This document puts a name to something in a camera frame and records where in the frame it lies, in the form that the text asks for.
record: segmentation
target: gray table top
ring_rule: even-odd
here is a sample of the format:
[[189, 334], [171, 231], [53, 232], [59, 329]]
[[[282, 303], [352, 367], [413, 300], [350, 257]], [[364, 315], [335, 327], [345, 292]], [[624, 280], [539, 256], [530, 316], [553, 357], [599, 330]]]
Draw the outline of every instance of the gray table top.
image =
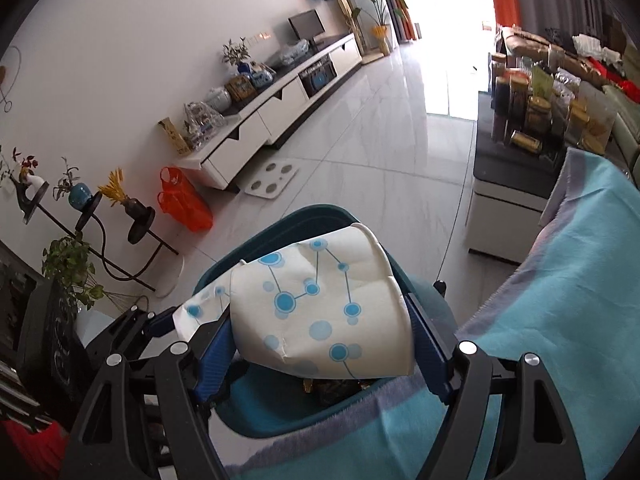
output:
[[514, 146], [493, 142], [493, 124], [491, 95], [479, 92], [474, 177], [498, 186], [549, 198], [558, 180], [563, 157], [559, 157], [553, 164]]

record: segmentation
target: computer monitor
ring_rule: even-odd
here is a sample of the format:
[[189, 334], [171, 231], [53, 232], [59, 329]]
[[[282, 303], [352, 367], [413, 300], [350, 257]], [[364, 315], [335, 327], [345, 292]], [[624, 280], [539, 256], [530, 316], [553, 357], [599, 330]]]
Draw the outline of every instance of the computer monitor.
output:
[[312, 9], [289, 18], [289, 23], [299, 40], [309, 40], [315, 45], [314, 38], [324, 32], [318, 13]]

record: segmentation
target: white cloth with blue dots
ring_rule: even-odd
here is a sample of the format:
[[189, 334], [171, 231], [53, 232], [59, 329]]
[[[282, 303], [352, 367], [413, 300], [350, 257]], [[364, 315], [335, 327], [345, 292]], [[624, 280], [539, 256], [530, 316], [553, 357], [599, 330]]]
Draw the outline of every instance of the white cloth with blue dots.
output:
[[362, 224], [240, 262], [176, 311], [178, 334], [190, 338], [226, 304], [238, 352], [252, 363], [318, 379], [414, 371], [402, 293]]

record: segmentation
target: black vase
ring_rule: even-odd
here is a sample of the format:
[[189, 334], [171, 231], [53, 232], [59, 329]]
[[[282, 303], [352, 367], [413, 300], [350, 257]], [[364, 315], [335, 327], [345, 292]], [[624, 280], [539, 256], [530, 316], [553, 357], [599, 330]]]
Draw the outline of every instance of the black vase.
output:
[[124, 206], [124, 211], [134, 220], [148, 216], [146, 206], [137, 198], [127, 198], [122, 202], [122, 205]]

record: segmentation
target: metal rivet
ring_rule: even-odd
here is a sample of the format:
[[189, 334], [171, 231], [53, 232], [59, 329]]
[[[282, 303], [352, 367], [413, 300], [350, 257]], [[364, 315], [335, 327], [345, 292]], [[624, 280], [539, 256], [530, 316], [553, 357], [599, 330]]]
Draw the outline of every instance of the metal rivet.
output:
[[107, 357], [107, 364], [109, 366], [116, 366], [122, 362], [122, 356], [120, 354], [111, 354]]
[[478, 351], [478, 347], [476, 346], [475, 343], [472, 343], [471, 341], [463, 341], [458, 345], [458, 348], [460, 348], [460, 351], [463, 354], [467, 354], [467, 355], [473, 355]]
[[524, 354], [524, 362], [530, 366], [538, 366], [540, 364], [540, 358], [532, 353]]
[[171, 345], [171, 353], [173, 355], [184, 354], [188, 349], [189, 347], [184, 341], [178, 341], [177, 343]]

